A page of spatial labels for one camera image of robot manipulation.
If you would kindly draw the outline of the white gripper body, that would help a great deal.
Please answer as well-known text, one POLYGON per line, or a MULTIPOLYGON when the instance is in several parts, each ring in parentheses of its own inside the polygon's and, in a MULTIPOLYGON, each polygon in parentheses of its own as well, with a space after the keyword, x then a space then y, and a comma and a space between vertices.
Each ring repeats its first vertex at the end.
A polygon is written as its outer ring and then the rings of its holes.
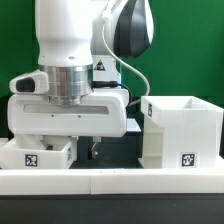
POLYGON ((14 138, 122 137, 127 130, 125 89, 95 89, 79 105, 53 105, 45 95, 14 94, 8 102, 8 125, 14 138))

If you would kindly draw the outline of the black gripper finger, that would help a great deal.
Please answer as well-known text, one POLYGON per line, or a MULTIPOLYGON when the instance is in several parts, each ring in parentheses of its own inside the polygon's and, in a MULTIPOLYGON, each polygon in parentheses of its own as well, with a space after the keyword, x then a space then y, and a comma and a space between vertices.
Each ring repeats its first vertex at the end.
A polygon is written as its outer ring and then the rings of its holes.
POLYGON ((42 135, 38 136, 38 145, 39 145, 41 150, 52 150, 53 149, 53 146, 50 145, 47 142, 46 138, 42 135))
POLYGON ((101 141, 102 141, 102 137, 99 137, 99 136, 93 137, 93 146, 91 148, 92 158, 97 157, 97 155, 98 155, 97 147, 98 147, 98 144, 101 143, 101 141))

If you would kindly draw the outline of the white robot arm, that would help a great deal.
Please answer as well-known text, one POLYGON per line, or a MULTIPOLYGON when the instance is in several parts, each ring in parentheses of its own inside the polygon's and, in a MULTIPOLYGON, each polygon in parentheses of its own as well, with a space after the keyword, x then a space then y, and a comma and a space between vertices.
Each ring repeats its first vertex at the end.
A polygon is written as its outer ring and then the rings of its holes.
POLYGON ((147 0, 35 0, 38 69, 10 81, 15 147, 60 150, 79 136, 121 137, 130 95, 94 73, 99 60, 141 55, 152 43, 147 0))

